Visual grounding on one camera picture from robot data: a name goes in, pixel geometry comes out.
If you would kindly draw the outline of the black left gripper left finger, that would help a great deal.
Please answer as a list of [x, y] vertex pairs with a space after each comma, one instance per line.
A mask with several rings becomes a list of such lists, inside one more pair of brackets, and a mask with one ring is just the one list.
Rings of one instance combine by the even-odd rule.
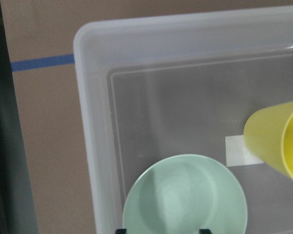
[[116, 229], [115, 234], [126, 234], [126, 229]]

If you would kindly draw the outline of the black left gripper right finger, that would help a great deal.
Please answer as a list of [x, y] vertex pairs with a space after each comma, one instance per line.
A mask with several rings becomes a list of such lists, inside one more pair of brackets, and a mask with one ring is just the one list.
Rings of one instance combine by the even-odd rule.
[[210, 229], [200, 229], [199, 234], [211, 234], [211, 230]]

